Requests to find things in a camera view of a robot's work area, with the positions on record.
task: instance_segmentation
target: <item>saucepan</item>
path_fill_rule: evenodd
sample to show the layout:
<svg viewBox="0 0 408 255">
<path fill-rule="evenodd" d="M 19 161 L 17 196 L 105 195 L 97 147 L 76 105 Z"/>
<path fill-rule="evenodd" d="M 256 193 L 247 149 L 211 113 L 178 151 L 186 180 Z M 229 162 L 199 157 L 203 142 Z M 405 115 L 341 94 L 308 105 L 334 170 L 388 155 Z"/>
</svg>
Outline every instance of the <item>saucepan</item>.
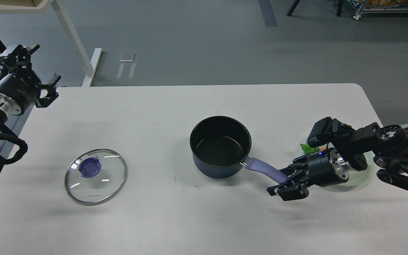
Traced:
<svg viewBox="0 0 408 255">
<path fill-rule="evenodd" d="M 196 167 L 211 178 L 227 178 L 242 166 L 261 172 L 282 183 L 288 176 L 273 166 L 252 158 L 251 136 L 239 121 L 226 116 L 213 116 L 199 122 L 190 135 L 190 146 Z"/>
</svg>

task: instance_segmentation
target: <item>purple pan handle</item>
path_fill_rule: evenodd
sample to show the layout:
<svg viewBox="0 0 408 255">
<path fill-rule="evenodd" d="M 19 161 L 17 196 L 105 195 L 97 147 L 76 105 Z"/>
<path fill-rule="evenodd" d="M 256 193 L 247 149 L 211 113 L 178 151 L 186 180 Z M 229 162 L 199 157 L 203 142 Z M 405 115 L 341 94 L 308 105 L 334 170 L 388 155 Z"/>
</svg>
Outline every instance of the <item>purple pan handle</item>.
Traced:
<svg viewBox="0 0 408 255">
<path fill-rule="evenodd" d="M 287 175 L 283 174 L 278 169 L 257 158 L 248 157 L 242 165 L 248 170 L 263 173 L 278 183 L 285 182 L 288 178 Z"/>
</svg>

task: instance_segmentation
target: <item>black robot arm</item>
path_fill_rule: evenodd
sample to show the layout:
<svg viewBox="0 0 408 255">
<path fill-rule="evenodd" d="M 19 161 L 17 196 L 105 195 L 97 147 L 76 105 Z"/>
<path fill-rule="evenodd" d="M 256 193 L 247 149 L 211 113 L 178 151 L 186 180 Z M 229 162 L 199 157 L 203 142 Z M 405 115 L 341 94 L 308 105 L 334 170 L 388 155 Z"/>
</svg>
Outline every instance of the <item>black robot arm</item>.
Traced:
<svg viewBox="0 0 408 255">
<path fill-rule="evenodd" d="M 374 162 L 383 169 L 377 176 L 385 183 L 408 190 L 408 128 L 392 125 L 380 128 L 372 123 L 355 130 L 330 117 L 318 121 L 309 137 L 308 144 L 318 147 L 332 143 L 334 148 L 295 158 L 293 163 L 279 171 L 288 179 L 267 188 L 271 196 L 283 200 L 297 200 L 309 195 L 307 187 L 327 187 L 348 181 L 350 171 L 367 168 L 364 152 L 372 151 Z"/>
<path fill-rule="evenodd" d="M 9 46 L 0 56 L 0 140 L 19 147 L 13 158 L 0 159 L 0 165 L 18 161 L 28 150 L 26 142 L 5 126 L 8 116 L 22 115 L 33 103 L 38 108 L 47 107 L 58 97 L 56 84 L 61 76 L 54 74 L 47 84 L 42 84 L 32 70 L 31 55 L 38 48 Z"/>
</svg>

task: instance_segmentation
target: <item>gray floor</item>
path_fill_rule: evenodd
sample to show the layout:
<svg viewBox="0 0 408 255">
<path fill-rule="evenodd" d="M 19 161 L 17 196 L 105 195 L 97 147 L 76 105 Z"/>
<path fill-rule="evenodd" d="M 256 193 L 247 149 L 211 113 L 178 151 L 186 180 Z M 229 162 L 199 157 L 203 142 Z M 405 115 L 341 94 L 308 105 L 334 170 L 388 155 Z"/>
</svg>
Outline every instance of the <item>gray floor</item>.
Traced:
<svg viewBox="0 0 408 255">
<path fill-rule="evenodd" d="M 104 50 L 93 86 L 357 83 L 384 125 L 408 123 L 408 15 L 354 21 L 350 10 L 336 17 L 333 1 L 303 0 L 287 17 L 293 0 L 270 2 L 277 27 L 266 27 L 258 0 L 65 4 L 88 54 Z M 59 86 L 81 86 L 84 73 L 51 8 L 0 15 L 0 38 L 41 46 L 32 63 L 42 81 L 58 73 Z M 123 53 L 136 54 L 131 78 L 131 64 L 117 77 Z M 19 132 L 25 118 L 9 125 Z"/>
</svg>

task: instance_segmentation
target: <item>white table leg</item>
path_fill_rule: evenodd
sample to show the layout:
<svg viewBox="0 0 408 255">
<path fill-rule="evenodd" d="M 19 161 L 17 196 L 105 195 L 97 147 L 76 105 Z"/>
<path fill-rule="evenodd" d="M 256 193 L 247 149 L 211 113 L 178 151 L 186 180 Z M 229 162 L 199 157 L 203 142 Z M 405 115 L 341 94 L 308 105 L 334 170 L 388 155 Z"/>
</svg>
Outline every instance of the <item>white table leg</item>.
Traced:
<svg viewBox="0 0 408 255">
<path fill-rule="evenodd" d="M 60 23 L 62 24 L 64 31 L 78 56 L 81 67 L 87 76 L 93 76 L 95 69 L 91 65 L 89 57 L 84 50 L 83 44 L 81 43 L 64 3 L 62 0 L 54 0 L 51 2 L 51 6 L 53 7 L 53 10 L 55 10 L 56 16 L 58 16 L 58 19 L 60 20 Z"/>
<path fill-rule="evenodd" d="M 82 87 L 91 87 L 92 81 L 94 79 L 95 71 L 97 70 L 98 61 L 100 60 L 100 56 L 102 55 L 102 48 L 95 48 L 94 53 L 92 54 L 91 58 L 91 65 L 92 65 L 92 75 L 86 75 L 84 77 Z"/>
</svg>

